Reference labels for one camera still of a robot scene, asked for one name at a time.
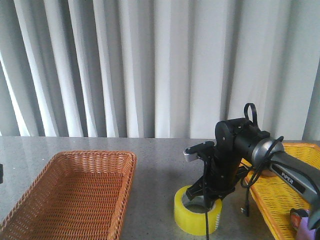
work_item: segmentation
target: white curtain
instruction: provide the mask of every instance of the white curtain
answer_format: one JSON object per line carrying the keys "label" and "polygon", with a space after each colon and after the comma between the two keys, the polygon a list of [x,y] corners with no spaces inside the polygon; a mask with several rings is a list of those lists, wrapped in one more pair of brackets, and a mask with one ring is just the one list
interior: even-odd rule
{"label": "white curtain", "polygon": [[0,134],[320,140],[320,1],[1,0]]}

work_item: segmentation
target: purple object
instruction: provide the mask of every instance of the purple object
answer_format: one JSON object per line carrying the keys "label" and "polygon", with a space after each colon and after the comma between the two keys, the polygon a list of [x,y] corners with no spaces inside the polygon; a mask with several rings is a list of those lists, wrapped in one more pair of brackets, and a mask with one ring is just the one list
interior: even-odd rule
{"label": "purple object", "polygon": [[302,217],[299,228],[296,232],[295,240],[315,240],[316,230],[309,230],[308,227],[308,217]]}

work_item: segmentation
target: robotic arm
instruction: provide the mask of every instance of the robotic arm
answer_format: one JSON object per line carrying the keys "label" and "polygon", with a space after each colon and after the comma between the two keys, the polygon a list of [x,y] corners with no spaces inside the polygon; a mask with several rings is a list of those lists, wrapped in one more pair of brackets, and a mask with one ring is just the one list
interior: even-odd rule
{"label": "robotic arm", "polygon": [[[252,121],[248,117],[249,107]],[[237,182],[249,172],[240,166],[243,158],[255,168],[256,179],[249,185],[258,179],[262,170],[271,170],[310,203],[308,228],[320,229],[320,171],[287,154],[283,137],[274,139],[269,132],[259,129],[253,103],[245,105],[244,115],[244,118],[216,124],[216,145],[207,141],[184,151],[187,162],[202,159],[205,163],[203,176],[187,189],[187,197],[192,200],[205,193],[209,207],[216,199],[234,192]]]}

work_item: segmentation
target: gray countertop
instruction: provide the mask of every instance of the gray countertop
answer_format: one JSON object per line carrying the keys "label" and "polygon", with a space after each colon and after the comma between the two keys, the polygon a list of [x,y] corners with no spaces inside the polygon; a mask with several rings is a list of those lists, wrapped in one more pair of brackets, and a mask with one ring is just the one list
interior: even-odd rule
{"label": "gray countertop", "polygon": [[[183,150],[201,139],[88,138],[88,137],[0,137],[0,217],[3,219],[28,189],[50,158],[68,150],[125,150],[137,155],[137,166],[122,229],[122,240],[204,240],[183,232],[174,220],[174,195],[192,185],[203,172],[200,160],[186,162]],[[273,240],[256,203],[250,198],[250,217],[240,208],[245,190],[223,200],[220,225],[210,235],[215,240]]]}

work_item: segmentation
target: yellow tape roll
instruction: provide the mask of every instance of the yellow tape roll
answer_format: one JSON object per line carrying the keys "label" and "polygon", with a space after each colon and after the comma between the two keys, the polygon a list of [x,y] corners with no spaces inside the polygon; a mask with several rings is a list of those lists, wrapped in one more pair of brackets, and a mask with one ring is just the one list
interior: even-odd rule
{"label": "yellow tape roll", "polygon": [[[187,199],[185,193],[189,187],[184,186],[180,188],[174,196],[174,220],[188,234],[204,236],[206,235],[206,215],[190,211],[184,205],[184,201]],[[222,201],[218,199],[215,201],[212,209],[208,211],[209,234],[212,234],[219,225],[221,209]]]}

